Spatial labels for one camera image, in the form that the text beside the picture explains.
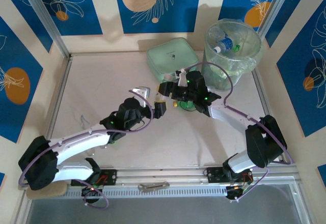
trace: metal clip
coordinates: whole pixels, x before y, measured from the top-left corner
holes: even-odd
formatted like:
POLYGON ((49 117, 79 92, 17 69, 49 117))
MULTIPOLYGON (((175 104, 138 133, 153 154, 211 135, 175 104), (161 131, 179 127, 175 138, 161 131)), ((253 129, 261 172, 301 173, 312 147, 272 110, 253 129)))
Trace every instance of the metal clip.
POLYGON ((158 183, 150 183, 150 184, 139 184, 138 189, 141 192, 153 192, 160 189, 165 189, 170 187, 168 182, 158 182, 158 183))
MULTIPOLYGON (((148 99, 151 89, 147 88, 147 87, 138 87, 138 88, 132 89, 132 91, 141 95, 143 98, 148 99)), ((146 102, 142 98, 136 96, 135 99, 137 99, 139 101, 139 104, 141 105, 141 107, 144 107, 144 108, 146 107, 146 102)))

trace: white table surface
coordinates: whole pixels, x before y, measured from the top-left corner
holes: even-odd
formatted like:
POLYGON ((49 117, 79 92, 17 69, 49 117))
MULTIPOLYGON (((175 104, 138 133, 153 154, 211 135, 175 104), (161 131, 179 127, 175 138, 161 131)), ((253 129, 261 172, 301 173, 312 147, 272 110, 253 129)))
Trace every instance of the white table surface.
MULTIPOLYGON (((200 60, 203 52, 197 52, 200 60)), ((153 104, 158 81, 146 63, 146 53, 125 52, 74 56, 52 137, 82 130, 83 115, 91 125, 132 97, 128 90, 151 88, 153 104)), ((227 92, 220 92, 222 98, 227 92)), ((251 115, 263 116, 251 73, 244 74, 228 100, 251 115)), ((246 148, 243 136, 229 125, 203 114, 174 108, 139 133, 126 135, 106 149, 95 148, 93 158, 102 167, 154 167, 222 164, 246 148)), ((85 158, 81 153, 71 160, 85 158)))

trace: bottle cap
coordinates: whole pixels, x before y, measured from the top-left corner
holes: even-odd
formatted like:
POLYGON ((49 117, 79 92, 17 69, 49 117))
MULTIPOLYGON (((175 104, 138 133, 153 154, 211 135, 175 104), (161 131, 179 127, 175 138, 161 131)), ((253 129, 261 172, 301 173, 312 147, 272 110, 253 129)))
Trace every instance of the bottle cap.
POLYGON ((219 46, 213 48, 214 52, 220 53, 221 52, 221 48, 219 46))

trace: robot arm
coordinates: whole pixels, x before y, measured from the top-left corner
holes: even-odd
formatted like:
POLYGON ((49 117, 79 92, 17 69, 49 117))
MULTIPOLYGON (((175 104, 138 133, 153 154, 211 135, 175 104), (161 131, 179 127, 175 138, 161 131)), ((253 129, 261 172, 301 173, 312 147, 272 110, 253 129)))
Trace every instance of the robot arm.
MULTIPOLYGON (((149 88, 139 87, 132 91, 145 99, 149 97, 149 88)), ((164 115, 166 105, 156 102, 152 112, 150 109, 141 98, 127 98, 117 111, 88 130, 50 140, 44 136, 35 138, 18 162, 23 172, 29 167, 25 178, 30 188, 39 190, 51 182, 71 179, 93 183, 102 171, 92 158, 86 158, 81 163, 66 163, 65 160, 90 148, 114 143, 126 135, 124 131, 130 131, 143 118, 151 119, 152 114, 159 119, 164 115), (45 150, 47 152, 30 165, 45 150)))
MULTIPOLYGON (((223 163, 223 167, 208 168, 209 183, 246 182, 248 187, 253 181, 247 178, 255 166, 264 168, 283 153, 281 147, 263 128, 245 118, 245 114, 225 105, 221 96, 209 91, 204 77, 199 71, 176 71, 178 82, 161 83, 158 92, 176 101, 191 101, 196 110, 213 119, 221 120, 239 131, 246 138, 247 150, 237 153, 223 163)), ((260 118, 263 124, 287 148, 282 133, 272 116, 260 118)), ((239 197, 244 191, 240 189, 236 194, 228 192, 228 198, 239 197)))

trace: green plastic box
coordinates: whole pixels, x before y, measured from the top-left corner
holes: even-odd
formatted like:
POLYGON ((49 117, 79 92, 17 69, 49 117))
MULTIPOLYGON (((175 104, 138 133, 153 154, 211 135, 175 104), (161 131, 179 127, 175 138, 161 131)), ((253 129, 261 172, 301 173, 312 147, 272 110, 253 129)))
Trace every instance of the green plastic box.
POLYGON ((147 50, 147 63, 156 79, 175 81, 174 72, 198 63, 199 59, 184 38, 177 38, 147 50))

